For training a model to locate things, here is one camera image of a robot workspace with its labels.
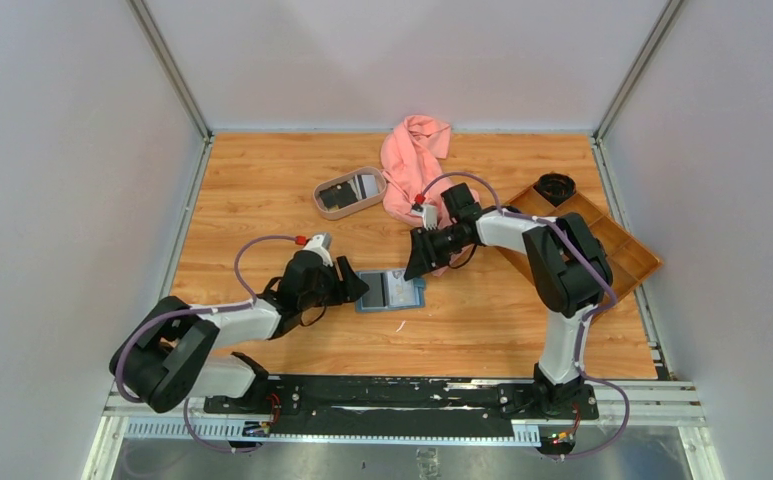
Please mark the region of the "blue leather card holder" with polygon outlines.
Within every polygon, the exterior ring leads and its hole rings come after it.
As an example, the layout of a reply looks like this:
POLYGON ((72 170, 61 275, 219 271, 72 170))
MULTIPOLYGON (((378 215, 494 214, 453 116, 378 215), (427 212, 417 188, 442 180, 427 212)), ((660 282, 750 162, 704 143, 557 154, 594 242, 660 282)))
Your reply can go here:
POLYGON ((404 273, 402 268, 360 272, 358 276, 369 290, 356 301, 355 311, 365 314, 423 308, 425 280, 406 280, 404 273))

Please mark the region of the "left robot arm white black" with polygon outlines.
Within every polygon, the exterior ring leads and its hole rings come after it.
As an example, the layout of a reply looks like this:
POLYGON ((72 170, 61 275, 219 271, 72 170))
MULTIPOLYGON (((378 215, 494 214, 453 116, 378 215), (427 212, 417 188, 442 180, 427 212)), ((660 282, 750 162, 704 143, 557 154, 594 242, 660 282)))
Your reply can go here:
POLYGON ((220 306, 159 300, 115 351, 109 370, 125 399, 156 413, 193 397, 224 397, 255 413, 271 399, 268 371, 244 353, 215 357, 213 351, 279 339, 303 325, 307 311, 354 303, 368 290, 346 257, 327 265, 299 251, 252 300, 220 306))

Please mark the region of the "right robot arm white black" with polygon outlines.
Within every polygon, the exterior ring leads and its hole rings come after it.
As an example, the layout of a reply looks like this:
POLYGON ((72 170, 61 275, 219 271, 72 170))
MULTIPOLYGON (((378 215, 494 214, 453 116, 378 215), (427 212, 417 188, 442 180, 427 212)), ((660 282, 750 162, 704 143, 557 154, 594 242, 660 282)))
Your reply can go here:
POLYGON ((530 390, 500 394, 501 411, 509 416, 529 410, 560 416, 585 390, 584 347, 592 318, 604 311, 604 300, 617 299, 600 241, 577 213, 541 217, 503 206, 482 208, 464 183, 445 190, 442 198, 451 220, 444 227, 438 224, 437 208, 423 195, 417 195, 411 207, 421 224, 410 233, 405 279, 449 266, 467 247, 503 248, 522 255, 548 310, 548 324, 530 390))

